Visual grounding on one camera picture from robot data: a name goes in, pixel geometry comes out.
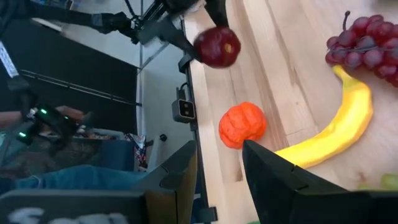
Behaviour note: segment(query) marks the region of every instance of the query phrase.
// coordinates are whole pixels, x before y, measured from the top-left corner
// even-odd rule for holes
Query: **person's leg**
[[[17,180],[15,189],[128,190],[145,175],[82,165]]]

